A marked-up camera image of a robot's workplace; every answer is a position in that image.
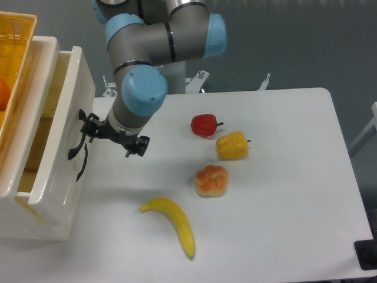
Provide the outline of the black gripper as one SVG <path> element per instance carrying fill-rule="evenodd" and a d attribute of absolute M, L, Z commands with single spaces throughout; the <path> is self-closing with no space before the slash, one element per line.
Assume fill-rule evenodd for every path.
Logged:
<path fill-rule="evenodd" d="M 89 137 L 90 143 L 95 138 L 107 139 L 122 145 L 127 150 L 125 157 L 131 155 L 144 156 L 150 142 L 148 136 L 136 136 L 126 129 L 116 130 L 111 126 L 108 119 L 100 121 L 97 115 L 94 113 L 86 115 L 83 109 L 79 110 L 78 117 L 84 122 L 80 132 Z"/>

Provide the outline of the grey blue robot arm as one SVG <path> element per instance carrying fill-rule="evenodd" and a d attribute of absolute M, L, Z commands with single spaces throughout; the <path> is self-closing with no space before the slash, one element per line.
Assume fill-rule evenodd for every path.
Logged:
<path fill-rule="evenodd" d="M 150 139 L 141 130 L 162 106 L 168 82 L 158 67 L 222 54 L 227 47 L 223 17 L 204 1 L 165 1 L 162 20 L 145 14 L 143 1 L 93 1 L 104 25 L 117 97 L 105 120 L 80 112 L 81 133 L 108 139 L 127 155 L 143 156 Z"/>

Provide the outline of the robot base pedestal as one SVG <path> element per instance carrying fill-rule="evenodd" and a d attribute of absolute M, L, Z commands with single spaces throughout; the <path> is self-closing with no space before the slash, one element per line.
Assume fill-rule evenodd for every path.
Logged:
<path fill-rule="evenodd" d="M 168 94 L 184 94 L 186 92 L 186 62 L 164 64 L 161 73 L 167 80 Z"/>

